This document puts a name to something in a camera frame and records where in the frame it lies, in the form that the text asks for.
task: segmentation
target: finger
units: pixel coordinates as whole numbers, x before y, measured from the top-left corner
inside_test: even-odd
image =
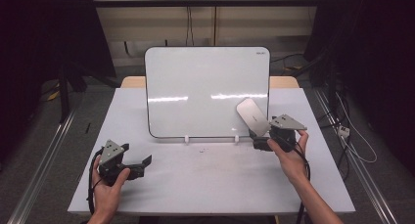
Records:
[[[95,170],[97,170],[98,165],[100,164],[100,158],[101,158],[101,155],[98,155],[98,156],[95,158],[95,161],[94,161],[94,169],[95,169]]]
[[[272,149],[272,151],[274,151],[277,157],[281,158],[285,154],[285,152],[281,149],[280,145],[278,145],[278,143],[275,142],[273,139],[268,139],[266,143],[268,143],[268,146]]]
[[[113,185],[114,189],[117,189],[118,191],[121,190],[121,187],[124,184],[125,180],[127,180],[130,171],[131,170],[129,168],[122,169],[122,171],[118,174],[118,177],[116,178],[116,181]]]
[[[302,150],[305,151],[305,145],[308,141],[308,134],[305,130],[298,130],[298,133],[300,134],[299,144],[302,147]]]

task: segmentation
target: wrist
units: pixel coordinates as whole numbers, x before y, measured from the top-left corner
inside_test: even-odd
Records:
[[[108,213],[102,213],[102,212],[95,212],[92,214],[91,219],[89,219],[88,224],[108,224],[113,219],[112,216],[110,216]]]

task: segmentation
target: black curtain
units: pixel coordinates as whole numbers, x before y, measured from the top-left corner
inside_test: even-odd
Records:
[[[24,134],[42,83],[58,78],[63,61],[78,79],[84,73],[74,64],[103,76],[115,70],[92,0],[0,0],[0,24],[3,159]]]

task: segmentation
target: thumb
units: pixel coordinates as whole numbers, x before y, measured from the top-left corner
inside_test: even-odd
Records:
[[[125,180],[127,180],[129,173],[130,173],[129,168],[122,169],[122,171],[118,174],[118,177],[116,178],[113,188],[116,188],[117,190],[121,190],[121,187],[124,184]]]
[[[278,145],[273,139],[268,139],[266,143],[268,143],[268,146],[272,149],[272,151],[274,151],[278,158],[285,155],[285,152],[281,149],[280,145]]]

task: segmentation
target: whiteboard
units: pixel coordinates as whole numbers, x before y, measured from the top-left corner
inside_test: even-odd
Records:
[[[249,136],[236,106],[268,113],[263,47],[154,47],[145,54],[149,132],[156,138]]]

